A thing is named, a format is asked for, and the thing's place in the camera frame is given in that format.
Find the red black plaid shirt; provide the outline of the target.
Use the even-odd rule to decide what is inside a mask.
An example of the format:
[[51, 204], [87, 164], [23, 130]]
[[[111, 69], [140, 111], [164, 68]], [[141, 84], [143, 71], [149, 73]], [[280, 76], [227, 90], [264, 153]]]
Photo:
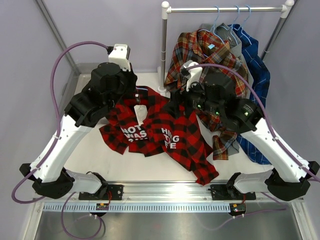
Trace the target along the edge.
[[163, 110], [169, 102], [147, 86], [145, 90], [124, 95], [106, 116], [108, 124], [99, 131], [105, 144], [113, 151], [124, 154], [143, 154], [145, 157], [166, 153], [196, 177], [196, 183], [204, 186], [219, 176], [208, 162], [212, 148], [201, 134], [197, 116], [184, 114], [175, 119]]

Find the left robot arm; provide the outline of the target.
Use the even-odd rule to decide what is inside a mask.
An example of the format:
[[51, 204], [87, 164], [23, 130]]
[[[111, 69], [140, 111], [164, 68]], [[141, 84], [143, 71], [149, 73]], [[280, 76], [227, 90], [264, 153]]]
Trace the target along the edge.
[[91, 194], [95, 199], [103, 199], [108, 192], [106, 180], [98, 173], [78, 173], [65, 168], [65, 163], [80, 141], [97, 123], [115, 107], [128, 93], [134, 93], [138, 77], [132, 65], [104, 62], [91, 72], [90, 81], [81, 92], [75, 94], [67, 104], [61, 118], [60, 132], [48, 144], [46, 154], [42, 152], [38, 160], [24, 163], [20, 172], [33, 182], [32, 188], [42, 196], [60, 199], [68, 193]]

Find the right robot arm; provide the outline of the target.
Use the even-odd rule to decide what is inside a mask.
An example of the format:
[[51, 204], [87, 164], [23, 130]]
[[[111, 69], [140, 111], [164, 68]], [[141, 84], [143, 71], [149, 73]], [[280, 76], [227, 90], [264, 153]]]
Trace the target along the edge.
[[219, 117], [224, 127], [251, 142], [273, 166], [260, 173], [236, 172], [221, 191], [213, 189], [212, 193], [236, 200], [262, 192], [287, 202], [306, 195], [311, 174], [318, 172], [319, 164], [303, 158], [295, 163], [290, 158], [294, 151], [282, 149], [277, 142], [280, 138], [272, 136], [262, 109], [249, 99], [237, 97], [236, 84], [226, 74], [210, 73], [203, 85], [199, 83], [200, 75], [195, 69], [182, 71], [186, 82], [171, 93], [166, 110], [177, 117], [179, 105], [184, 105], [187, 114], [199, 110]]

